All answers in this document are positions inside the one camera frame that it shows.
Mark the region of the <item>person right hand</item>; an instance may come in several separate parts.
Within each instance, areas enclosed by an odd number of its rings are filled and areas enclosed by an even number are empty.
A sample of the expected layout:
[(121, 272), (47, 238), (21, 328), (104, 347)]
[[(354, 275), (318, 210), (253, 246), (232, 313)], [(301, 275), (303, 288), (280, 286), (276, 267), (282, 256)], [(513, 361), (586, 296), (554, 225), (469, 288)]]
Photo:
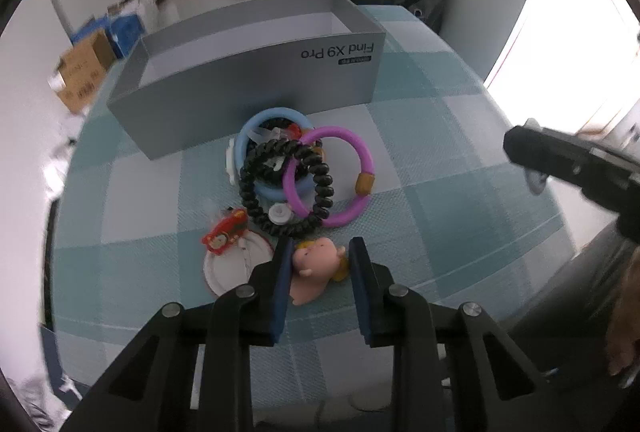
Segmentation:
[(639, 355), (639, 303), (639, 249), (635, 249), (620, 284), (620, 295), (606, 334), (608, 373), (611, 376), (630, 367)]

